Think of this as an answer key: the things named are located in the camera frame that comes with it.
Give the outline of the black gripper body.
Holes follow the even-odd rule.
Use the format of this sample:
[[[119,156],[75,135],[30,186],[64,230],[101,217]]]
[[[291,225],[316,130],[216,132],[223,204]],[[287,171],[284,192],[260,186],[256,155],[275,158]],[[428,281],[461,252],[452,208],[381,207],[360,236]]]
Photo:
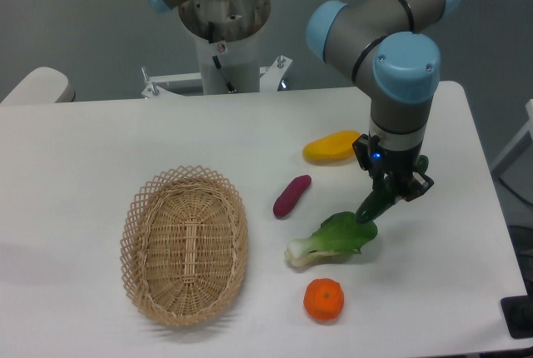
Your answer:
[[[409,176],[412,172],[424,172],[424,157],[421,155],[422,143],[401,150],[391,150],[381,145],[377,136],[363,134],[353,143],[352,148],[363,171],[371,178],[380,175]]]

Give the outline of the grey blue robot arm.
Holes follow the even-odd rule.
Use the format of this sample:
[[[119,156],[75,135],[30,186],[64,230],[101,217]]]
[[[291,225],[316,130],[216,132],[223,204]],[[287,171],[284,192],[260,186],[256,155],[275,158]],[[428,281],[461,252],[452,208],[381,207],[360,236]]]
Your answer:
[[[260,86],[255,38],[271,13],[270,0],[148,0],[158,12],[177,10],[200,43],[198,61],[207,94],[255,92]],[[426,27],[461,0],[367,0],[359,7],[323,3],[306,26],[306,43],[323,62],[371,100],[368,132],[354,143],[373,189],[388,186],[394,200],[422,196],[432,180],[416,168],[441,54]]]

